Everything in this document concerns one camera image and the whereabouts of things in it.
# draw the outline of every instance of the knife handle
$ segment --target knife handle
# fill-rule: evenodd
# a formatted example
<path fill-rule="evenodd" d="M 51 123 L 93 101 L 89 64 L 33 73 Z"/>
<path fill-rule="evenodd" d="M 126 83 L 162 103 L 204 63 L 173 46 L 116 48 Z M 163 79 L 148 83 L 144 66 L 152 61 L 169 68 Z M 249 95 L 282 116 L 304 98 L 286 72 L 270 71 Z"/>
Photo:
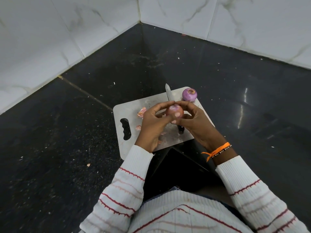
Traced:
<path fill-rule="evenodd" d="M 177 125 L 177 127 L 178 127 L 179 134 L 183 134 L 185 131 L 185 128 L 183 126 L 180 126 L 180 125 Z"/>

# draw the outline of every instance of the white marble tile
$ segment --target white marble tile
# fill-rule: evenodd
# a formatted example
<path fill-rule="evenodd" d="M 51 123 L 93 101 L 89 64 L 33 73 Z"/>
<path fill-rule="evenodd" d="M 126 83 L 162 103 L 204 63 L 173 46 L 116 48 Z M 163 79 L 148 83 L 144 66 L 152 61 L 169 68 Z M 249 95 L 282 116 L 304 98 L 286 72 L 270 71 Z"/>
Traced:
<path fill-rule="evenodd" d="M 206 40 L 217 0 L 139 0 L 141 21 Z"/>
<path fill-rule="evenodd" d="M 0 0 L 0 114 L 83 59 L 51 0 Z"/>
<path fill-rule="evenodd" d="M 218 0 L 208 41 L 311 68 L 311 0 Z"/>
<path fill-rule="evenodd" d="M 52 0 L 84 56 L 139 22 L 137 0 Z"/>

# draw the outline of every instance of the person's left hand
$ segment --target person's left hand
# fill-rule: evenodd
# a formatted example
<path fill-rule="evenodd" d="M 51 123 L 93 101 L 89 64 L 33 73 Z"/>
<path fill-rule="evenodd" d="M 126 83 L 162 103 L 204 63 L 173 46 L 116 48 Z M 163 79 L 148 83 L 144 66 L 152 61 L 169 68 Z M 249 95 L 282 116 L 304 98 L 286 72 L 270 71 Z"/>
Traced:
<path fill-rule="evenodd" d="M 168 123 L 175 120 L 176 117 L 180 116 L 179 112 L 177 112 L 174 115 L 169 115 L 162 118 L 165 112 L 157 115 L 156 113 L 174 104 L 175 104 L 174 101 L 158 103 L 144 113 L 144 117 L 142 120 L 142 129 L 135 142 L 135 145 L 140 146 L 149 153 L 153 152 L 153 150 L 158 145 L 159 136 L 161 132 L 163 132 L 164 127 Z"/>

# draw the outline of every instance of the knife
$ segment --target knife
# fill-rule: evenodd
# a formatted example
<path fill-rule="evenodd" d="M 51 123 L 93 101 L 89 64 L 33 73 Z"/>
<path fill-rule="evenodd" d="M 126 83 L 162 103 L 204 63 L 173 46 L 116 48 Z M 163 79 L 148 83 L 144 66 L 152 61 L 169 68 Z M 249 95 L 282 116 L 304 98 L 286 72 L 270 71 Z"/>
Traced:
<path fill-rule="evenodd" d="M 166 90 L 167 98 L 169 99 L 169 101 L 173 101 L 174 100 L 173 94 L 168 84 L 165 84 L 165 90 Z M 185 128 L 180 125 L 177 125 L 177 127 L 178 127 L 179 134 L 183 134 L 185 131 Z"/>

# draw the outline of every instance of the cutting board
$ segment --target cutting board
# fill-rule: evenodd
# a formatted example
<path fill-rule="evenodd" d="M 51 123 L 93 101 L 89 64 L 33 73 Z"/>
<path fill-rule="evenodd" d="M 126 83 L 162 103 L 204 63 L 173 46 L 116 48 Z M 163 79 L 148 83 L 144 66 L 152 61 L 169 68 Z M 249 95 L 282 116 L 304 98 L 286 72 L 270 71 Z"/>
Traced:
<path fill-rule="evenodd" d="M 183 91 L 189 87 L 183 87 L 176 90 L 172 90 L 173 98 L 175 101 L 182 100 L 182 93 Z M 138 117 L 137 113 L 142 109 L 142 107 L 146 107 L 149 109 L 150 107 L 154 106 L 155 104 L 159 102 L 168 101 L 166 93 L 157 94 L 154 96 L 149 96 L 146 98 L 142 98 L 135 101 L 126 102 L 123 104 L 116 105 L 113 108 L 114 117 L 115 117 L 115 126 L 117 130 L 117 136 L 118 136 L 118 143 L 119 143 L 119 150 L 120 150 L 120 156 L 124 160 L 127 156 L 127 153 L 129 152 L 132 145 L 134 145 L 139 132 L 135 128 L 137 125 L 142 124 L 142 118 Z M 201 103 L 199 102 L 199 99 L 197 98 L 193 102 L 196 106 L 203 109 Z M 211 119 L 209 118 L 208 114 L 205 112 L 206 116 L 212 123 Z M 128 140 L 124 140 L 124 133 L 123 133 L 123 127 L 121 123 L 121 119 L 126 118 L 128 120 L 130 130 L 131 130 L 131 137 Z M 162 141 L 161 144 L 157 146 L 157 148 L 154 151 L 164 149 L 166 147 L 176 145 L 179 143 L 182 143 L 184 141 L 188 141 L 193 139 L 193 136 L 191 133 L 185 129 L 185 132 L 183 134 L 178 133 L 178 128 L 176 125 L 169 123 L 165 128 L 164 132 L 166 134 L 161 135 L 159 137 L 159 140 Z"/>

